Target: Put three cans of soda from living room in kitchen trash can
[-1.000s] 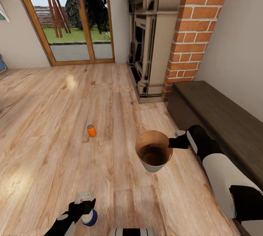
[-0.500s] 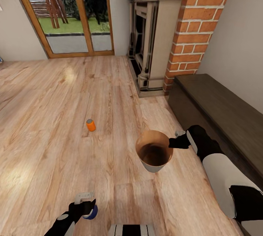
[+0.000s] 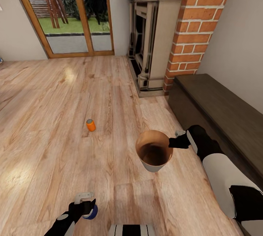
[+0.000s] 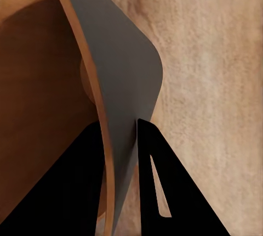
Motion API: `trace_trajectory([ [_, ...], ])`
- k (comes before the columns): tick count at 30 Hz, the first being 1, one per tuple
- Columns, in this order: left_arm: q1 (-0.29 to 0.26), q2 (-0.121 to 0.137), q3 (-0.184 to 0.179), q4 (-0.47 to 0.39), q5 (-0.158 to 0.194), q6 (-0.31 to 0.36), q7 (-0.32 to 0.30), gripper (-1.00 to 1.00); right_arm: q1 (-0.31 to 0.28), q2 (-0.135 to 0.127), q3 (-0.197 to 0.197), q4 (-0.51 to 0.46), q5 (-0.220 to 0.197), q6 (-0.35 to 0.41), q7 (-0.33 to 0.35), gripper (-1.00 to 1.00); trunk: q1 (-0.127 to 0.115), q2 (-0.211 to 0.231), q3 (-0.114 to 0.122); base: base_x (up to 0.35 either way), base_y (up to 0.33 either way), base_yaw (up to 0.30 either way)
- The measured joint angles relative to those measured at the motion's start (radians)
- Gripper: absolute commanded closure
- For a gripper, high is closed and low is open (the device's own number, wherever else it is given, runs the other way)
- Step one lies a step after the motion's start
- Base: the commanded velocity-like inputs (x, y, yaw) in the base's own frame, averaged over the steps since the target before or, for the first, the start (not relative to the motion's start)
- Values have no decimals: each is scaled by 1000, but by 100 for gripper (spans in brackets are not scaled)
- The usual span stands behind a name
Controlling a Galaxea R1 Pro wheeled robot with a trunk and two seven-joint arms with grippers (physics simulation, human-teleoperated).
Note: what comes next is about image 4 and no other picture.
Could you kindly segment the trash can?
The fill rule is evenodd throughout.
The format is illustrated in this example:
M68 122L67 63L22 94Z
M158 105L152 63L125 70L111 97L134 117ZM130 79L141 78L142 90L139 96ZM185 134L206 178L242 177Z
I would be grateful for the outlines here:
M162 81L156 47L113 0L0 0L0 224L100 121L96 222L114 236Z

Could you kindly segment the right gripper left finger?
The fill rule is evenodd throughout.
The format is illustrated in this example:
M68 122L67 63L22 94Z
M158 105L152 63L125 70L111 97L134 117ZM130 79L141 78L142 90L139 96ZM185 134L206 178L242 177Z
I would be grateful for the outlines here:
M101 126L96 121L0 224L0 236L94 236L104 162Z

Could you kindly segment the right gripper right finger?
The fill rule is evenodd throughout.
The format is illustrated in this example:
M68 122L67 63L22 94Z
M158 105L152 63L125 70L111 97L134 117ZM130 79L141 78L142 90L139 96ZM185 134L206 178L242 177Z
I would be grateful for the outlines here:
M159 214L151 158L172 217ZM158 127L138 119L141 236L230 236Z

